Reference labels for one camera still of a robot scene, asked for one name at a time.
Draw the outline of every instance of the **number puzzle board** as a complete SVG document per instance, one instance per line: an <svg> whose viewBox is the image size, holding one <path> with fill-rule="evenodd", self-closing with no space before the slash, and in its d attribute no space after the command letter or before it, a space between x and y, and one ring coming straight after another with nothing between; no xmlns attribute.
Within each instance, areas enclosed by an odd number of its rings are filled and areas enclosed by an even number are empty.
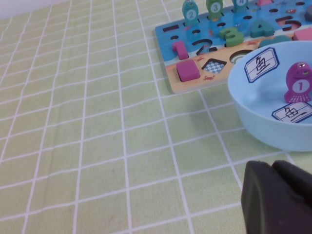
<svg viewBox="0 0 312 234"><path fill-rule="evenodd" d="M155 32L172 91L179 94L225 81L234 64L257 49L262 40L278 35L293 38L294 31L311 27L312 22L304 17L311 4L312 0L274 0L271 4L258 7L256 1L251 1L248 9L243 12L233 13L234 6L223 8L223 16L217 21L209 19L207 12L199 15L199 23L192 27L184 26L184 19L156 27ZM266 20L274 27L274 35L251 38L251 26L255 20ZM243 43L225 47L225 39L219 37L219 32L229 27L236 27L244 34ZM188 59L195 61L200 78L181 82L176 70L176 64L181 60L172 49L172 44L179 40L185 44Z"/></svg>

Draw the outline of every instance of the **black object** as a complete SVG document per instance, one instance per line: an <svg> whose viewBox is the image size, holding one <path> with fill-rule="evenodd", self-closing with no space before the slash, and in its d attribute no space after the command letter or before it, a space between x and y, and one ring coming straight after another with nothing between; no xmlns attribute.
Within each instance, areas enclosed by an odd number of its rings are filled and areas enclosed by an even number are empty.
<svg viewBox="0 0 312 234"><path fill-rule="evenodd" d="M312 21L312 5L308 6L304 18L306 18L307 21Z"/></svg>
<svg viewBox="0 0 312 234"><path fill-rule="evenodd" d="M312 233L312 175L286 161L247 162L241 203L247 234Z"/></svg>

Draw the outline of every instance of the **light blue bowl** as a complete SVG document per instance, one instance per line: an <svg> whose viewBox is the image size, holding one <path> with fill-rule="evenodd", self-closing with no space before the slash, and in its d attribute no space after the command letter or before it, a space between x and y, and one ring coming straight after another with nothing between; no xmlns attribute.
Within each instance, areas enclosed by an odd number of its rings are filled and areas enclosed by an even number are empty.
<svg viewBox="0 0 312 234"><path fill-rule="evenodd" d="M286 73L300 61L312 67L312 41L281 42L259 48L233 67L228 86L243 125L255 138L282 150L307 152L312 151L312 101L283 108L287 105Z"/></svg>

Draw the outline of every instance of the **card with chinese character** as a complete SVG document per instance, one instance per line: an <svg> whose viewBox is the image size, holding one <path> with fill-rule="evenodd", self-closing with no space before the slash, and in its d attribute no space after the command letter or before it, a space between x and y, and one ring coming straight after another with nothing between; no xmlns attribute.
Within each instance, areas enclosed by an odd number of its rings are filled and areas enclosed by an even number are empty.
<svg viewBox="0 0 312 234"><path fill-rule="evenodd" d="M312 106L307 102L297 102L279 108L272 113L277 120L299 123L312 116Z"/></svg>
<svg viewBox="0 0 312 234"><path fill-rule="evenodd" d="M264 74L279 66L274 48L267 48L249 60L245 65L245 73L249 83L255 82Z"/></svg>

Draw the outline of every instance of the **checkered tablecloth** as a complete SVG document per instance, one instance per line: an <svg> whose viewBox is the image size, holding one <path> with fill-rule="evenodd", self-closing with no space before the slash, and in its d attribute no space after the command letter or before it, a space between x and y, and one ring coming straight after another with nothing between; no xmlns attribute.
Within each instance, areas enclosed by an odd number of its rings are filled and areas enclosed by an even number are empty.
<svg viewBox="0 0 312 234"><path fill-rule="evenodd" d="M0 20L0 234L241 234L248 160L312 172L246 132L227 84L172 93L154 29L182 2Z"/></svg>

